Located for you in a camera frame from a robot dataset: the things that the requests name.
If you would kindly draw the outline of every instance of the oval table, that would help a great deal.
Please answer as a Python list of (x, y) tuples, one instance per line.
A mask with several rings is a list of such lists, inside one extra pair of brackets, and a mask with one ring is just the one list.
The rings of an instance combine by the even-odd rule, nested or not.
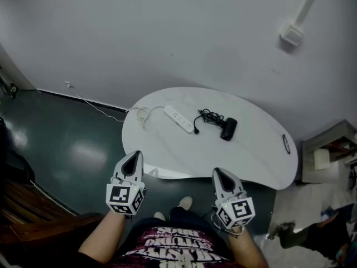
[(231, 171), (246, 181), (281, 190), (294, 180), (298, 157), (289, 133), (268, 113), (237, 96), (204, 88), (167, 88), (140, 99), (134, 107), (171, 105), (192, 123), (198, 109), (234, 118), (238, 125), (231, 141), (220, 138), (221, 128), (197, 119), (198, 135), (188, 134), (163, 112), (152, 111), (143, 128), (131, 110), (122, 139), (128, 154), (140, 150), (144, 172), (163, 179), (211, 177), (214, 168)]

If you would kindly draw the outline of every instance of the wall outlet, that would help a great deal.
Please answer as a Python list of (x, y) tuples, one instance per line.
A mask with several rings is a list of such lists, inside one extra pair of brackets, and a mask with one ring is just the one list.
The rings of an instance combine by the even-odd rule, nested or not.
[(65, 82), (68, 88), (74, 87), (70, 82)]
[(187, 133), (194, 131), (194, 125), (171, 105), (165, 106), (163, 112)]
[(294, 46), (298, 46), (303, 38), (302, 29), (294, 23), (286, 22), (280, 30), (280, 37)]

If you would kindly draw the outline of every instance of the gray floor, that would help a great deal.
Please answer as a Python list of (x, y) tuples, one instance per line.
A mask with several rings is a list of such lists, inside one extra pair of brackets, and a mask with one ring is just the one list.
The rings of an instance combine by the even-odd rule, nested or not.
[[(277, 224), (295, 221), (295, 232), (321, 221), (321, 211), (328, 206), (340, 208), (356, 201), (356, 190), (347, 190), (349, 168), (339, 165), (339, 180), (335, 184), (310, 184), (290, 186), (277, 192), (271, 231)], [(348, 224), (348, 231), (354, 230), (354, 223)], [(283, 249), (279, 238), (260, 243), (269, 267), (273, 268), (322, 268), (335, 267), (331, 261), (317, 251), (300, 246)]]
[[(103, 111), (125, 118), (111, 109)], [(16, 151), (33, 168), (37, 183), (79, 213), (108, 211), (106, 184), (125, 155), (122, 123), (85, 103), (37, 91), (3, 99), (0, 116)], [(208, 178), (161, 180), (145, 175), (144, 182), (149, 190), (134, 221), (157, 210), (168, 216), (170, 208), (186, 195), (193, 197), (192, 210), (201, 216), (214, 204), (214, 188)], [(257, 214), (249, 230), (262, 235), (268, 231), (276, 191), (255, 183), (244, 183), (244, 188), (253, 197)]]

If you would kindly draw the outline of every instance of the power strip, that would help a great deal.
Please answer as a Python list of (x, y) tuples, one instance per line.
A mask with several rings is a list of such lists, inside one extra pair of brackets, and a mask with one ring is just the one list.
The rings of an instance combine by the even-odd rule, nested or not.
[(194, 131), (194, 125), (171, 105), (165, 106), (163, 112), (187, 133), (192, 133)]

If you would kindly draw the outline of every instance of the sneaker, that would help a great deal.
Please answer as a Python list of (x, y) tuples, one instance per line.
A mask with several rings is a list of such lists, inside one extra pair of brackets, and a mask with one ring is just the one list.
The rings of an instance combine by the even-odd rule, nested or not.
[(273, 240), (275, 239), (278, 235), (279, 235), (279, 232), (281, 230), (288, 230), (290, 228), (294, 229), (295, 227), (295, 222), (284, 222), (282, 224), (280, 224), (279, 226), (277, 226), (272, 233), (268, 234), (266, 239), (267, 240)]
[(328, 207), (321, 212), (321, 216), (323, 216), (323, 215), (333, 216), (335, 213), (336, 213), (336, 211), (333, 208)]
[(324, 222), (324, 221), (328, 220), (329, 218), (330, 217), (327, 214), (323, 214), (323, 215), (321, 215), (320, 220), (321, 220), (321, 222)]
[(162, 214), (162, 212), (156, 212), (156, 213), (154, 214), (154, 217), (155, 217), (155, 218), (158, 218), (158, 219), (161, 219), (162, 221), (166, 221), (166, 218), (165, 218), (165, 216)]
[(189, 210), (192, 206), (192, 202), (193, 200), (191, 197), (184, 197), (183, 199), (181, 199), (180, 203), (178, 204), (178, 207), (181, 207), (184, 210)]

